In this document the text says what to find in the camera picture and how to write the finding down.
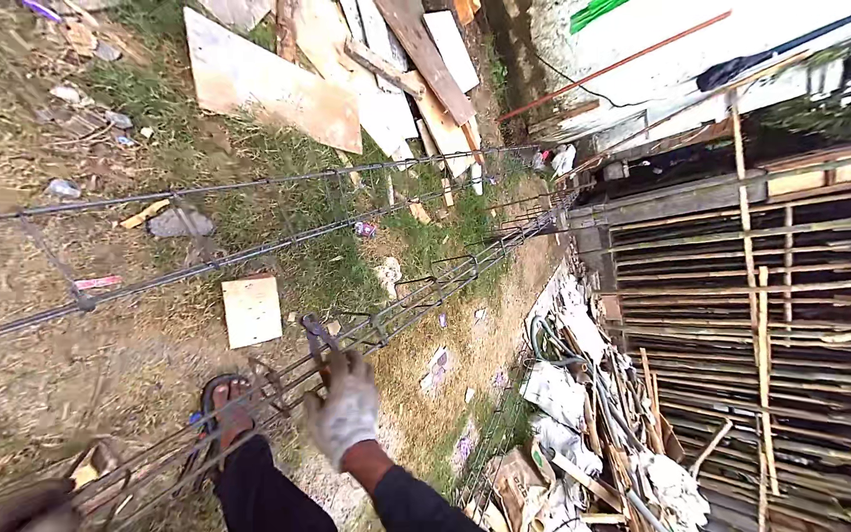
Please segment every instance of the debris pile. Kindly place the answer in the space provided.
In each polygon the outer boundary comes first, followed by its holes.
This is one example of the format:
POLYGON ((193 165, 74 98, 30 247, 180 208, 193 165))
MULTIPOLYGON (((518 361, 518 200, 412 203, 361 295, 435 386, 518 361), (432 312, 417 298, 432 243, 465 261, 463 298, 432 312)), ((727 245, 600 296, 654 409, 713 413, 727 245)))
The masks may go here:
POLYGON ((494 532, 696 532, 709 505, 678 464, 655 386, 607 341, 572 274, 549 290, 550 308, 528 319, 534 356, 519 387, 537 410, 532 437, 484 465, 490 490, 463 493, 466 514, 494 532))

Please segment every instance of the black cloth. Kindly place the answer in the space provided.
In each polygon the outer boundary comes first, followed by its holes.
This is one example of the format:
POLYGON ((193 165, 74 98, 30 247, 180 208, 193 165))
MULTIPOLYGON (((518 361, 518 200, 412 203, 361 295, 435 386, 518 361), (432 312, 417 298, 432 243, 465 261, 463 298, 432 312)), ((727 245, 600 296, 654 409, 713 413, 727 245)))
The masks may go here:
MULTIPOLYGON (((225 459, 216 496, 229 532, 337 530, 316 502, 274 466, 271 448, 257 435, 225 459)), ((373 491, 373 507, 388 532, 478 532, 428 484, 394 465, 373 491)))

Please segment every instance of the red rod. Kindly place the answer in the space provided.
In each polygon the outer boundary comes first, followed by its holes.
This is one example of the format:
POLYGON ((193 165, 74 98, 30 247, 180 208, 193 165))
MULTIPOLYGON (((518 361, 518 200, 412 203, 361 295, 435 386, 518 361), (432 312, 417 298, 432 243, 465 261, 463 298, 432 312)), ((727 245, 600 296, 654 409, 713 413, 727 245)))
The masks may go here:
POLYGON ((497 121, 503 122, 504 120, 507 120, 508 118, 511 118, 512 116, 520 115, 521 113, 524 113, 526 110, 533 109, 534 107, 537 107, 538 105, 544 103, 545 101, 550 101, 550 100, 557 98, 561 94, 565 93, 566 91, 568 91, 568 90, 570 90, 574 87, 583 85, 585 82, 589 81, 590 79, 594 79, 597 76, 601 76, 601 75, 609 72, 610 70, 613 70, 614 68, 621 67, 621 66, 627 64, 628 62, 634 60, 634 59, 640 58, 640 57, 644 56, 645 54, 648 54, 649 52, 655 51, 655 50, 661 48, 662 46, 665 46, 666 44, 668 44, 670 42, 678 41, 679 39, 681 39, 682 37, 685 37, 686 35, 691 35, 692 33, 696 32, 698 30, 702 30, 704 28, 707 28, 707 27, 711 26, 712 24, 714 24, 715 22, 724 20, 729 16, 731 16, 731 9, 728 9, 724 13, 718 15, 717 17, 710 19, 706 22, 703 22, 702 24, 700 24, 698 26, 695 26, 693 28, 689 28, 688 30, 683 31, 683 32, 679 33, 678 35, 674 35, 672 37, 669 37, 665 41, 658 42, 657 44, 653 44, 652 46, 649 46, 648 48, 646 48, 646 49, 644 49, 640 52, 636 52, 636 53, 632 54, 631 56, 629 56, 628 58, 626 58, 624 60, 620 60, 616 63, 613 63, 612 65, 610 65, 606 68, 603 68, 602 70, 597 70, 597 72, 594 72, 593 74, 590 74, 589 76, 587 76, 587 77, 585 77, 585 78, 583 78, 579 81, 574 81, 574 82, 570 83, 569 85, 565 86, 564 88, 562 88, 558 91, 552 92, 548 95, 541 96, 537 100, 534 100, 531 103, 526 104, 524 107, 521 107, 519 109, 515 109, 511 113, 508 113, 506 115, 501 115, 501 116, 498 117, 497 121))

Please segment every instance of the work glove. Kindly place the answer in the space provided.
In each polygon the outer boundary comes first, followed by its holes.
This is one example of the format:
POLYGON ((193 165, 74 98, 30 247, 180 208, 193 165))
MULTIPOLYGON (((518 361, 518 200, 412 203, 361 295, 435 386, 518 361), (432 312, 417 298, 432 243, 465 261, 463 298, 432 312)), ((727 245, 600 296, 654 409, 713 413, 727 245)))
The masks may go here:
POLYGON ((61 478, 0 493, 0 532, 75 532, 81 518, 72 490, 74 481, 61 478))
POLYGON ((307 424, 321 453, 337 471, 343 453, 355 443, 376 439, 379 392, 372 381, 372 366, 355 351, 334 351, 329 359, 327 399, 310 393, 304 397, 307 424))

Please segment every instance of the black cable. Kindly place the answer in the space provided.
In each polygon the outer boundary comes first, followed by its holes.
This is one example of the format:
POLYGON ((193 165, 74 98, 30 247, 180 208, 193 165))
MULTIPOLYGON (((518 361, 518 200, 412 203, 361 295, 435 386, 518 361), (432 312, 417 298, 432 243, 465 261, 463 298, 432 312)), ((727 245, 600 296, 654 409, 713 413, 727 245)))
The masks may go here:
MULTIPOLYGON (((541 63, 543 63, 544 65, 546 65, 546 66, 550 67, 550 69, 551 69, 551 70, 553 70, 554 72, 556 72, 558 76, 563 77, 564 79, 566 79, 567 81, 569 81, 569 82, 571 82, 571 83, 576 83, 576 82, 577 82, 575 79, 570 78, 570 77, 569 77, 569 76, 567 76, 566 74, 563 74, 560 70, 557 70, 557 67, 556 67, 556 66, 553 66, 553 65, 551 65, 550 63, 548 63, 548 62, 547 62, 547 60, 546 60, 546 59, 544 59, 544 58, 542 58, 542 57, 541 57, 541 56, 540 56, 537 52, 534 52, 534 56, 535 56, 535 57, 537 57, 537 58, 540 60, 540 62, 541 62, 541 63)), ((632 106, 634 106, 634 105, 642 105, 643 103, 648 103, 648 102, 649 102, 649 100, 645 100, 645 101, 641 101, 641 102, 639 102, 639 103, 623 103, 623 104, 619 104, 619 103, 615 103, 614 101, 610 100, 608 96, 606 96, 606 95, 602 95, 602 94, 600 94, 600 93, 598 93, 598 92, 596 92, 596 91, 591 91, 591 90, 587 89, 586 87, 584 87, 584 86, 582 86, 582 85, 577 85, 577 87, 579 87, 579 88, 583 89, 585 92, 587 92, 587 93, 589 93, 589 94, 591 94, 591 95, 593 95, 593 96, 595 96, 595 97, 597 97, 597 98, 602 98, 602 99, 604 99, 604 100, 608 101, 608 103, 609 103, 610 105, 612 105, 613 107, 632 107, 632 106)))

